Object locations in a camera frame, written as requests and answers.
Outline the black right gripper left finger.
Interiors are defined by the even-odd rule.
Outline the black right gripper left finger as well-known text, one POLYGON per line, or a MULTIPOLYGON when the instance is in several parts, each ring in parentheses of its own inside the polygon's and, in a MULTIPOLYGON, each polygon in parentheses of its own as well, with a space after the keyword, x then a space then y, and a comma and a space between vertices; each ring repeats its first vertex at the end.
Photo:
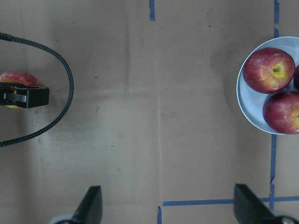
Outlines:
POLYGON ((71 224, 100 224, 101 221, 101 186, 91 186, 71 217, 71 224))

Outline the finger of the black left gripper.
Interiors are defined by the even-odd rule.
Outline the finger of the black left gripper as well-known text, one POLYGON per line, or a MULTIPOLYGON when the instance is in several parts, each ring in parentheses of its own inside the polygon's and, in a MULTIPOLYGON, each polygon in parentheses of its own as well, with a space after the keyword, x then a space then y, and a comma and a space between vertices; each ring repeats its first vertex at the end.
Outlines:
POLYGON ((34 108, 49 104, 47 87, 26 87, 23 84, 0 83, 0 105, 34 108))

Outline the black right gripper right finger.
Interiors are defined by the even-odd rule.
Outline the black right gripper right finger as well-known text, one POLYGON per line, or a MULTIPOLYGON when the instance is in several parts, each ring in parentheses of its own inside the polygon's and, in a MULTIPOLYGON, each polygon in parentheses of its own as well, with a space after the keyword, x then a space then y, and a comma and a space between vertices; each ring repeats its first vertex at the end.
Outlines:
POLYGON ((277 224, 276 217, 246 184, 235 184, 233 210, 239 224, 277 224))

